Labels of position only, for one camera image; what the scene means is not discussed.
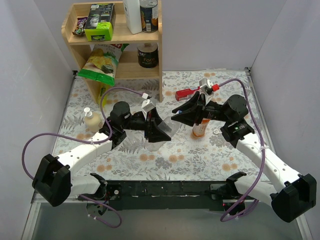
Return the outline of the orange juice bottle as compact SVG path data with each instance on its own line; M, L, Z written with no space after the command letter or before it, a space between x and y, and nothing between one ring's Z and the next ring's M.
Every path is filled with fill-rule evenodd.
M210 119L204 118L200 124L194 124L192 134L197 138L202 138L205 135Z

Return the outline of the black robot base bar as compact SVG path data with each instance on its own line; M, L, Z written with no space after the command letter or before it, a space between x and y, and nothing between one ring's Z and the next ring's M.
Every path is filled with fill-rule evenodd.
M97 196L84 196L107 201L117 211L223 210L223 201L240 198L226 181L186 180L108 180Z

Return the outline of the small clear water bottle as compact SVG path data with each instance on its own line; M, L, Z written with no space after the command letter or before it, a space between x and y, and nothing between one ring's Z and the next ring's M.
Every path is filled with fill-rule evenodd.
M150 152L158 151L166 142L170 142L173 136L180 129L180 123L166 117L158 126L156 126L145 141L144 147Z

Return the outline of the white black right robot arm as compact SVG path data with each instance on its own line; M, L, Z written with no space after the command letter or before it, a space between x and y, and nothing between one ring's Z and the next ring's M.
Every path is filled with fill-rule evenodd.
M270 205L281 220L290 223L316 205L317 181L311 174L302 175L288 166L264 145L244 119L248 107L246 99L238 94L218 104L206 101L205 95L197 91L189 101L172 110L172 120L190 127L203 119L224 122L220 129L224 139L259 167L270 183L237 172L214 193L232 199L250 196Z

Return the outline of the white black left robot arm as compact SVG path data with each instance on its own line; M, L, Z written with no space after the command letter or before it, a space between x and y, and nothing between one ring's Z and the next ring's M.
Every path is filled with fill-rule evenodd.
M131 114L130 106L119 101L110 112L107 122L89 140L76 148L52 156L44 156L37 169L32 187L50 203L61 205L68 197L86 195L102 200L107 195L107 180L96 173L76 176L76 173L96 157L115 149L126 138L126 130L144 131L149 143L170 141L170 127L151 106Z

